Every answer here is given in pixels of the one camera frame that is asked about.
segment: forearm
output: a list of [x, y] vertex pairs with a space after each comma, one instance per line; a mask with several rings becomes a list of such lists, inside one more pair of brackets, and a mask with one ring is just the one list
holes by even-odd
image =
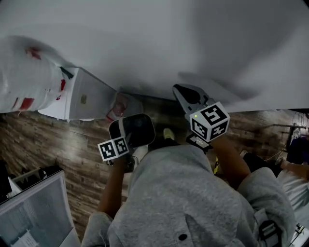
[[247, 163], [225, 135], [216, 138], [211, 144], [226, 180], [232, 188], [237, 190], [241, 182], [250, 174]]
[[309, 165], [297, 165], [288, 161], [283, 161], [281, 168], [293, 172], [296, 176], [309, 180]]
[[115, 217], [121, 207], [121, 191], [125, 167], [124, 159], [115, 160], [98, 206], [98, 211], [108, 214], [111, 218]]

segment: gray wall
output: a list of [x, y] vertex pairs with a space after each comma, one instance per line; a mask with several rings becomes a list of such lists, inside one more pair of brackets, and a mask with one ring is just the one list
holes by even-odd
[[181, 72], [229, 111], [309, 106], [302, 0], [3, 0], [0, 23], [114, 89], [173, 98]]

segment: shirt button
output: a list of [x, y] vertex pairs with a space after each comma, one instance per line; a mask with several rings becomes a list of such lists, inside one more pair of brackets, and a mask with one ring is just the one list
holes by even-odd
[[181, 234], [181, 235], [178, 237], [178, 239], [179, 239], [180, 241], [186, 240], [186, 239], [187, 239], [187, 234]]

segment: white cube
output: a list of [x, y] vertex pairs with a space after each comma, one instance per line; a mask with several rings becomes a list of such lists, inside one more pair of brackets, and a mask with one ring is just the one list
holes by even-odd
[[210, 142], [227, 132], [230, 116], [220, 102], [190, 115], [191, 130]]
[[129, 152], [124, 137], [115, 138], [98, 144], [103, 161], [116, 159]]

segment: yellow-green sneaker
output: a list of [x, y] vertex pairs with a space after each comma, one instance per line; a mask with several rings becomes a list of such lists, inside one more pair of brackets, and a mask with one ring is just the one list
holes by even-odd
[[170, 128], [165, 128], [163, 130], [163, 137], [164, 139], [171, 138], [172, 140], [175, 140], [174, 132]]

